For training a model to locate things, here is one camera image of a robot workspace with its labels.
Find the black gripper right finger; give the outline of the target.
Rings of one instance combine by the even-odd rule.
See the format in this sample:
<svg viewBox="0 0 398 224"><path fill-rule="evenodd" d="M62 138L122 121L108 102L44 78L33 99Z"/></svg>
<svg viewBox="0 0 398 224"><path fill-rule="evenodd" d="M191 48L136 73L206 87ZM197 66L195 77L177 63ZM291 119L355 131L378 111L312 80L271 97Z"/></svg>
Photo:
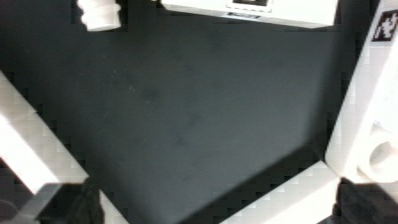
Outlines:
<svg viewBox="0 0 398 224"><path fill-rule="evenodd" d="M398 202L374 183L341 179L332 210L334 224L398 224Z"/></svg>

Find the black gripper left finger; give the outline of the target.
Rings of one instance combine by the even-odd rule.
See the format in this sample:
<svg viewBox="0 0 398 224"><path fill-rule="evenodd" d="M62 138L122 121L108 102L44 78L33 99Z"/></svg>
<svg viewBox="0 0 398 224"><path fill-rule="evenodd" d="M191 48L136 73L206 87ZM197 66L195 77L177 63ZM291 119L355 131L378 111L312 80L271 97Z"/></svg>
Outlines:
<svg viewBox="0 0 398 224"><path fill-rule="evenodd" d="M104 224L97 186L88 182L46 184L0 224Z"/></svg>

